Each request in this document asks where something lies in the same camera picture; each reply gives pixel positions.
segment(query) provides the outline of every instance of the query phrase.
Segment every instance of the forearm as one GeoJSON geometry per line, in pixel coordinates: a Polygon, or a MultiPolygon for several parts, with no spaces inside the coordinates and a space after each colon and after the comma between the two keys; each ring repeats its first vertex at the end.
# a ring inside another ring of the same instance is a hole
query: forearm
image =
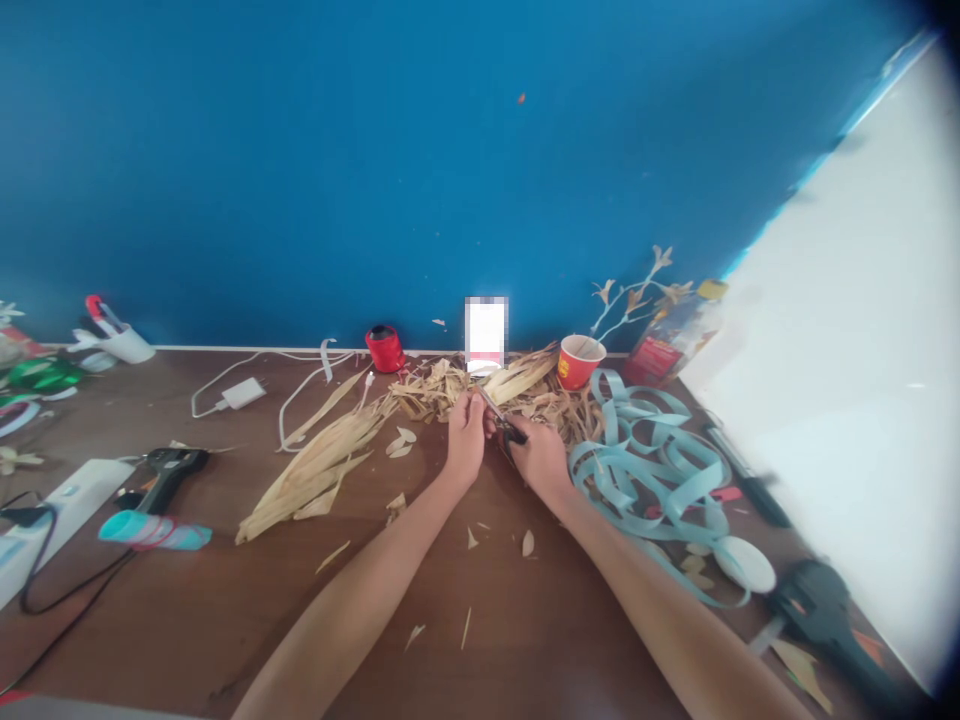
{"type": "Polygon", "coordinates": [[[370,652],[470,487],[443,472],[317,596],[257,675],[234,720],[317,718],[370,652]]]}
{"type": "Polygon", "coordinates": [[[800,701],[726,625],[576,488],[561,485],[543,500],[603,574],[691,717],[809,720],[800,701]]]}

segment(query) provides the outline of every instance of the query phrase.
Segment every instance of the hand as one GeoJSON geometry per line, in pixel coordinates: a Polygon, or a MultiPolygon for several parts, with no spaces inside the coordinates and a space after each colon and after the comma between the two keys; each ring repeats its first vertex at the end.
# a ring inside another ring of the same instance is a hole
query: hand
{"type": "Polygon", "coordinates": [[[548,496],[573,487],[567,471],[567,449],[560,433],[552,425],[528,420],[523,415],[511,415],[510,423],[527,436],[523,445],[510,443],[510,456],[527,485],[543,501],[548,496]]]}
{"type": "Polygon", "coordinates": [[[450,410],[446,468],[470,482],[477,479],[483,460],[483,412],[486,406],[479,394],[464,390],[450,410]]]}

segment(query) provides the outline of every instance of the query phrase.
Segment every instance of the blue wall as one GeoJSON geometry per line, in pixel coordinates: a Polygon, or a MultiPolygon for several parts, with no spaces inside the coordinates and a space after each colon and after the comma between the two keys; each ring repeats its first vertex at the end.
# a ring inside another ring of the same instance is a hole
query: blue wall
{"type": "Polygon", "coordinates": [[[654,243],[665,280],[721,273],[919,25],[880,0],[6,2],[0,298],[49,341],[97,292],[155,343],[392,322],[456,348],[463,297],[497,294],[538,346],[654,243]]]}

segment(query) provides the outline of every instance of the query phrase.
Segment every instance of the red paper cup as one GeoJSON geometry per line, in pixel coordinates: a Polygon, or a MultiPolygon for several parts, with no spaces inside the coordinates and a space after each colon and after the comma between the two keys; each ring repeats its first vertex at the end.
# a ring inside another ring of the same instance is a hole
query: red paper cup
{"type": "Polygon", "coordinates": [[[564,390],[579,390],[590,380],[607,349],[586,335],[567,335],[560,343],[557,377],[564,390]]]}

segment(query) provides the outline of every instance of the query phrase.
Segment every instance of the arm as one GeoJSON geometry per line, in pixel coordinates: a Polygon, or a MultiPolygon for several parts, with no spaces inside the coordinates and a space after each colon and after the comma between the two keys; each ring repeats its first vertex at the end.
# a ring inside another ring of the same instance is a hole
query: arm
{"type": "Polygon", "coordinates": [[[320,717],[387,626],[483,458],[483,401],[450,415],[447,463],[406,512],[310,604],[254,679],[234,720],[320,717]]]}
{"type": "Polygon", "coordinates": [[[557,431],[523,417],[511,421],[529,437],[526,445],[511,446],[517,468],[600,570],[691,717],[809,720],[800,701],[730,628],[574,487],[557,431]]]}

